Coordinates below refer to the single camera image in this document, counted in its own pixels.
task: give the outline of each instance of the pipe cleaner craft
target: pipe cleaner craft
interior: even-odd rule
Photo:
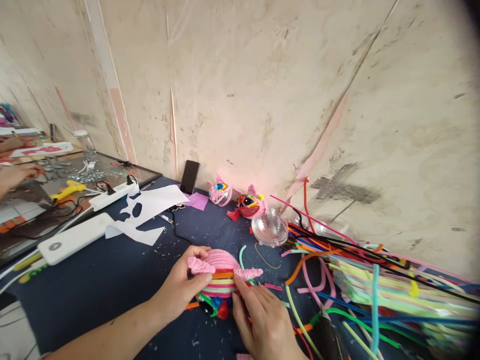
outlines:
[[[193,276],[212,274],[210,284],[198,293],[196,299],[203,311],[212,318],[216,316],[222,320],[228,318],[232,293],[237,291],[234,274],[248,281],[264,273],[262,269],[242,269],[231,254],[220,249],[210,250],[208,256],[201,259],[189,257],[187,263]]]
[[[237,193],[238,200],[236,201],[237,208],[235,211],[227,211],[227,216],[236,222],[240,214],[247,219],[253,219],[255,216],[264,214],[269,209],[269,204],[264,196],[258,193],[254,184],[250,184],[246,193],[234,188],[233,191]]]
[[[208,195],[210,196],[212,203],[220,207],[224,207],[230,202],[232,199],[232,193],[236,189],[225,183],[218,172],[216,173],[215,181],[216,184],[211,181],[208,182],[210,185],[210,191],[208,192]]]

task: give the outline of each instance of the yellow glue gun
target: yellow glue gun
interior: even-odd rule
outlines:
[[[76,191],[83,191],[87,188],[87,185],[84,185],[82,183],[73,181],[73,180],[67,180],[66,181],[67,187],[62,189],[59,193],[56,193],[52,196],[52,200],[62,200],[63,198],[67,197],[68,195],[76,192]]]

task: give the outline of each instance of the forearm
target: forearm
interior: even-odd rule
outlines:
[[[116,319],[69,342],[48,360],[131,360],[167,324],[144,302]]]

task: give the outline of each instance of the black phone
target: black phone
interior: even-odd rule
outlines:
[[[197,175],[199,174],[200,164],[196,161],[187,160],[183,177],[181,178],[180,190],[182,193],[192,195],[195,190],[195,183],[197,182]]]

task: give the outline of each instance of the purple paper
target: purple paper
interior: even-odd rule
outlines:
[[[191,206],[201,211],[205,210],[205,207],[209,202],[208,196],[202,195],[201,193],[198,193],[198,192],[194,192],[192,195],[183,193],[183,195],[185,195],[188,198],[188,200],[190,200],[185,203],[186,206]]]

